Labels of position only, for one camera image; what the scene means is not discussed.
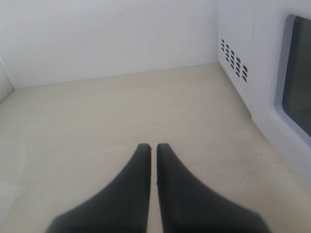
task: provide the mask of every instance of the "white wall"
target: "white wall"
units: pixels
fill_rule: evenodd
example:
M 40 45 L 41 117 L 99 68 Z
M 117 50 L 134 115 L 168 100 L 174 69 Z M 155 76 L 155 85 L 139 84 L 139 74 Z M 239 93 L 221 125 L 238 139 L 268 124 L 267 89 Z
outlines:
M 5 100 L 12 92 L 14 87 L 7 76 L 5 69 L 0 60 L 0 103 Z
M 15 88 L 213 63 L 217 0 L 2 0 Z

